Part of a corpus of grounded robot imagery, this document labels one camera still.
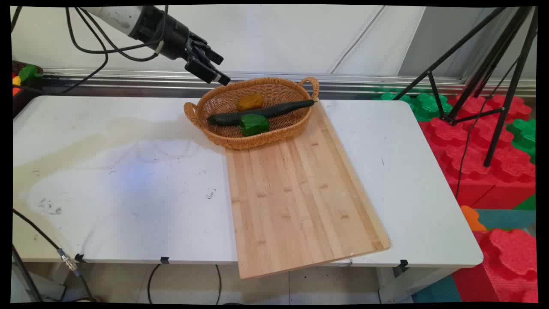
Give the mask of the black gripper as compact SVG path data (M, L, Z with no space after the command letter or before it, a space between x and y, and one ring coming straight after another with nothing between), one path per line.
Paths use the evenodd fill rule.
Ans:
M143 43L160 41L163 38L161 55L172 60L183 58L187 61L184 67L186 71L208 84L214 82L228 85L231 78L211 63L213 61L214 64L221 65L224 58L186 25L168 14L165 22L163 16L164 11L156 6L143 6L129 37Z

